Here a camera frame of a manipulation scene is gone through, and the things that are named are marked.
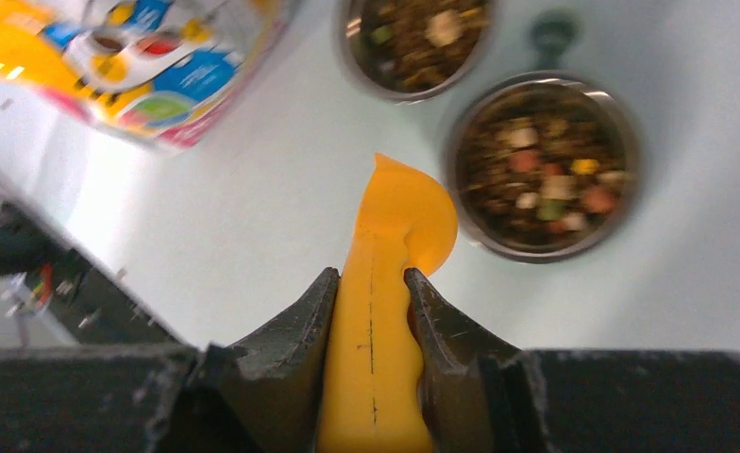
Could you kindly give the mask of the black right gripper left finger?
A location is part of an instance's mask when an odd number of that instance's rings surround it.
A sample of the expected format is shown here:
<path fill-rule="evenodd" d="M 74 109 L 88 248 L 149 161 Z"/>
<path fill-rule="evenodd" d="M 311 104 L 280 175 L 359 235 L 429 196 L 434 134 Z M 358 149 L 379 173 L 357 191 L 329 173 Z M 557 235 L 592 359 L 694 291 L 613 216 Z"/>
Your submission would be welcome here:
<path fill-rule="evenodd" d="M 340 276 L 235 344 L 0 349 L 0 452 L 310 452 Z"/>

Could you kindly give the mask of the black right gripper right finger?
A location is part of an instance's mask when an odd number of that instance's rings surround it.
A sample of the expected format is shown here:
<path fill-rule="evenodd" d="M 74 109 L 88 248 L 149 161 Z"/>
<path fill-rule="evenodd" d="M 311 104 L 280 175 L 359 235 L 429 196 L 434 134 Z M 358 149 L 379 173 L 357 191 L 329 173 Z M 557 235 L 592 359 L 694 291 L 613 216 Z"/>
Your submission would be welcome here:
<path fill-rule="evenodd" d="M 442 452 L 740 452 L 740 353 L 520 349 L 404 274 Z"/>

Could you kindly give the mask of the yellow plastic scoop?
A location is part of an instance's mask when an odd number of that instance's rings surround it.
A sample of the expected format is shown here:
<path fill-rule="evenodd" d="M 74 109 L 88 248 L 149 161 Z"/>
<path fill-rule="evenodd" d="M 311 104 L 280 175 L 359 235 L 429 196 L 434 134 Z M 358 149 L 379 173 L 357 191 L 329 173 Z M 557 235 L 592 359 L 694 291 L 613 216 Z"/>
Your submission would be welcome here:
<path fill-rule="evenodd" d="M 423 353 L 409 323 L 404 273 L 436 272 L 457 231 L 456 210 L 439 182 L 375 156 L 336 294 L 316 451 L 432 451 L 418 400 Z"/>

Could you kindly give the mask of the pet food bag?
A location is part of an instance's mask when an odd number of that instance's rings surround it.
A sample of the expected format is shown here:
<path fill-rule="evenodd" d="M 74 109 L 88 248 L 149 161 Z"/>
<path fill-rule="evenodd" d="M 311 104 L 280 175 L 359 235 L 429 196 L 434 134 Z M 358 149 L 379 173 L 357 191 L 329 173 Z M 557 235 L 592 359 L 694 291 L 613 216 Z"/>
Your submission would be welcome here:
<path fill-rule="evenodd" d="M 0 1 L 0 81 L 133 142 L 186 149 L 230 110 L 295 1 Z"/>

